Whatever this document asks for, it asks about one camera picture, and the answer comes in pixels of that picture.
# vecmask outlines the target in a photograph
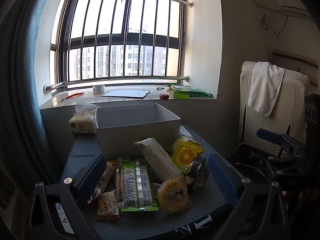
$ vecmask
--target white box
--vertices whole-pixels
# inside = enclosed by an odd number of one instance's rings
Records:
[[[160,145],[179,136],[181,119],[158,104],[98,108],[98,138],[106,158],[139,154],[131,143],[137,138],[155,138]]]

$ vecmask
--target white towel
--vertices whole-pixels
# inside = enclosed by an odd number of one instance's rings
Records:
[[[258,62],[252,72],[248,106],[264,116],[270,115],[278,98],[283,75],[284,68],[269,62]]]

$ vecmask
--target white chair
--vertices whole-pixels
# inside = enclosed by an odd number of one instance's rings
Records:
[[[275,133],[287,133],[299,141],[305,140],[304,97],[308,94],[309,78],[292,70],[285,70],[276,104],[269,116],[248,107],[252,71],[256,62],[245,61],[240,75],[239,137],[246,144],[278,156],[280,147],[257,138],[259,128]]]

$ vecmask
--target silver screw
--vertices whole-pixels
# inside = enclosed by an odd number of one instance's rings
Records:
[[[245,184],[249,184],[250,183],[250,179],[246,178],[246,177],[243,177],[242,178],[242,182],[245,183]]]
[[[72,179],[71,178],[65,178],[63,180],[64,184],[70,184],[72,182]]]
[[[274,187],[279,187],[279,186],[280,186],[279,182],[277,182],[277,181],[273,181],[273,182],[272,182],[272,185],[273,185]]]

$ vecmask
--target finger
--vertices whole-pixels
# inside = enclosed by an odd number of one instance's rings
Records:
[[[310,194],[311,194],[310,188],[302,190],[299,194],[299,201],[307,200],[309,198]]]
[[[314,189],[312,189],[310,198],[308,200],[309,201],[314,201],[314,200],[316,200],[318,198],[318,196],[319,196],[319,189],[314,188]]]

